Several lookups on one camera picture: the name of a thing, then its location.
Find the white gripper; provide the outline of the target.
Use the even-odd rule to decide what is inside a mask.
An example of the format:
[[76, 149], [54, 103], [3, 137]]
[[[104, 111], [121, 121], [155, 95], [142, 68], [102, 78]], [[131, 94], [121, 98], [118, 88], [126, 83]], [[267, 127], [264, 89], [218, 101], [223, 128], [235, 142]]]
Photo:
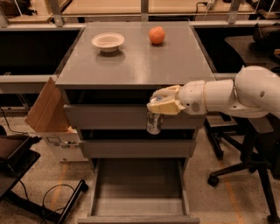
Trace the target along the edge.
[[161, 115], [177, 115], [182, 110], [190, 116], [204, 115], [207, 112], [204, 100], [205, 84], [204, 80], [196, 80], [183, 87], [174, 85], [156, 90], [147, 104], [147, 109], [153, 114]]

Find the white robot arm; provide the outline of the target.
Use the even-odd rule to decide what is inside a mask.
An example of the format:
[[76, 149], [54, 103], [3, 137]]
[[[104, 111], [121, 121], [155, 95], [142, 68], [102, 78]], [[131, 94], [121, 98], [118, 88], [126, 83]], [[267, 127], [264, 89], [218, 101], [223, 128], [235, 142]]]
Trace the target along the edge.
[[280, 117], [280, 77], [261, 66], [247, 66], [229, 80], [196, 80], [155, 91], [147, 104], [153, 114], [190, 116], [208, 112], [242, 118], [268, 113]]

